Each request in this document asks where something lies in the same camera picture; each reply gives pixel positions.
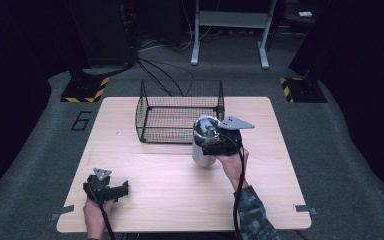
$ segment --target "black cable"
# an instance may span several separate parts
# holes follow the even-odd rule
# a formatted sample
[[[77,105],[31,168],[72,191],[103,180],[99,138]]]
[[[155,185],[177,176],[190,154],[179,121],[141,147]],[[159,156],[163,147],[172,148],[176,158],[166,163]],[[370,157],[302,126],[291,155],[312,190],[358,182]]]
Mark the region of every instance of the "black cable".
[[[116,240],[114,232],[112,231],[110,221],[108,220],[108,215],[105,212],[104,204],[101,201],[98,201],[95,193],[92,190],[91,183],[88,184],[89,190],[92,193],[93,198],[95,199],[96,204],[98,204],[99,209],[101,209],[102,217],[104,218],[105,226],[107,227],[108,234],[110,235],[111,240]]]
[[[133,66],[133,64],[134,64],[134,60],[130,60],[129,62],[125,63],[120,69],[117,69],[117,70],[114,70],[114,71],[110,71],[110,72],[106,72],[106,73],[88,74],[88,75],[92,75],[92,76],[95,76],[95,77],[107,78],[107,77],[111,77],[111,76],[117,75],[119,73],[122,73],[122,72],[130,69]]]
[[[160,40],[153,39],[153,38],[149,38],[149,40],[143,39],[142,42],[139,43],[139,51],[158,46],[158,44],[161,44],[160,42],[161,42]]]
[[[195,80],[194,75],[191,73],[191,71],[187,70],[186,68],[182,68],[182,67],[179,67],[179,66],[176,66],[176,65],[173,65],[173,64],[169,64],[169,63],[164,63],[164,62],[150,61],[150,60],[146,60],[146,61],[148,61],[148,62],[153,62],[153,63],[158,63],[158,64],[164,64],[164,65],[168,65],[168,66],[170,66],[170,67],[174,67],[174,68],[178,68],[178,69],[184,70],[184,71],[188,72],[189,75],[191,75],[191,78],[192,78],[193,80]]]
[[[235,202],[233,204],[233,223],[235,225],[236,239],[242,240],[242,235],[241,235],[241,231],[239,229],[239,223],[238,223],[238,206],[239,206],[239,199],[242,196],[242,185],[245,180],[245,159],[244,159],[245,149],[242,146],[242,152],[241,152],[237,144],[230,137],[226,135],[220,135],[220,138],[227,139],[229,142],[231,142],[236,147],[236,152],[239,154],[239,157],[241,159],[242,170],[241,170],[241,175],[239,176],[238,188],[236,189]]]
[[[164,71],[162,68],[158,67],[157,65],[153,64],[152,62],[148,61],[148,60],[145,60],[145,59],[142,59],[142,58],[139,58],[140,61],[144,61],[146,63],[148,63],[149,65],[157,68],[158,70],[160,70],[162,73],[164,73],[169,79],[171,79],[171,81],[174,83],[174,85],[176,85],[177,89],[179,89],[179,92],[180,92],[180,96],[184,97],[185,95],[183,94],[183,91],[182,89],[180,88],[179,84],[177,84],[176,81],[173,80],[173,78],[166,72]]]
[[[171,92],[164,87],[164,85],[139,61],[139,59],[137,60],[137,63],[142,68],[142,70],[145,71],[154,80],[155,84],[157,84],[157,87],[159,89],[166,92],[170,97],[173,97]]]
[[[306,238],[300,231],[298,230],[295,230],[295,232],[304,240],[309,240],[308,238]]]

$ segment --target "metal bracket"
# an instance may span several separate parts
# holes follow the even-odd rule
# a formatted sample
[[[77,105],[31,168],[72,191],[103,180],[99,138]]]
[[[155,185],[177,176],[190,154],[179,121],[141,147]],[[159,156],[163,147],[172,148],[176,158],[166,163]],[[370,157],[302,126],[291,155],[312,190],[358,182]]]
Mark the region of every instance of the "metal bracket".
[[[57,221],[61,214],[69,213],[72,211],[74,211],[74,205],[63,207],[59,210],[58,213],[52,213],[51,216],[49,217],[49,221]]]
[[[104,180],[106,177],[108,177],[112,171],[110,170],[104,170],[104,169],[98,169],[94,168],[93,171],[95,172],[95,175],[98,177],[100,181]]]
[[[308,212],[308,213],[310,213],[310,215],[318,214],[316,208],[310,208],[307,205],[295,205],[294,204],[293,207],[294,207],[295,211],[297,211],[297,212]]]
[[[255,125],[249,122],[245,122],[239,118],[229,116],[226,119],[224,119],[221,123],[219,123],[218,127],[227,129],[227,130],[239,130],[239,129],[246,129],[246,128],[254,128]]]

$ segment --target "black curtain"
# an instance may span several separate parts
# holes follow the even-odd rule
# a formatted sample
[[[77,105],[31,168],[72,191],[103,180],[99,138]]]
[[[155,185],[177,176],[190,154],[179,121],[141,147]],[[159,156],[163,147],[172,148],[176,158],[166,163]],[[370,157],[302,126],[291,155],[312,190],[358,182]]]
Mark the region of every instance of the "black curtain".
[[[55,45],[55,24],[79,64],[88,67],[63,0],[0,0],[0,178],[46,108],[48,79],[67,70]]]
[[[319,73],[352,140],[384,182],[384,1],[333,0],[290,68]]]

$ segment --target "metal stand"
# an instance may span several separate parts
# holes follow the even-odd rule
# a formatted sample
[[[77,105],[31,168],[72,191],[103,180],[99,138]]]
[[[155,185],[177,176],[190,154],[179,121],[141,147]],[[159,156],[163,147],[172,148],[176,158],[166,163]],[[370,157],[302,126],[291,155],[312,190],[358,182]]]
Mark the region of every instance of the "metal stand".
[[[219,26],[219,27],[244,27],[264,29],[263,37],[258,42],[258,52],[260,53],[261,66],[263,69],[269,68],[265,45],[273,18],[274,7],[277,0],[272,0],[268,13],[237,13],[237,12],[213,12],[200,11],[199,0],[195,6],[195,43],[192,51],[192,65],[198,65],[199,57],[199,27],[200,26]]]

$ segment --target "gray carpet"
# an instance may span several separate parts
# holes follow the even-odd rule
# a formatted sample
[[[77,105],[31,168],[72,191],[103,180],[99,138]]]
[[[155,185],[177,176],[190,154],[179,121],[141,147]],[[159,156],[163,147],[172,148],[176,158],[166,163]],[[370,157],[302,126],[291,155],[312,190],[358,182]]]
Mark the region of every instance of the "gray carpet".
[[[201,46],[198,66],[190,65],[192,46],[185,50],[158,47],[141,51],[146,60],[188,69],[195,79],[220,79],[225,96],[271,99],[286,146],[309,206],[318,210],[308,239],[384,239],[384,185],[372,173],[351,141],[346,123],[328,89],[328,103],[288,103],[280,77],[297,77],[287,67],[302,38],[276,36],[268,53],[270,69],[262,70],[257,40],[251,37],[213,39]],[[166,78],[146,65],[158,78]],[[174,79],[190,79],[180,68],[158,64]],[[105,72],[108,69],[94,69]],[[149,76],[135,64],[110,78],[103,97],[139,96],[140,81]],[[36,128],[0,181],[0,239],[82,239],[61,234],[52,213],[63,207],[101,101],[63,103],[60,94],[70,76],[58,74],[49,83],[52,96]],[[80,111],[91,111],[85,131],[70,131]],[[281,231],[284,239],[302,239]],[[142,234],[142,239],[216,239],[224,234]]]

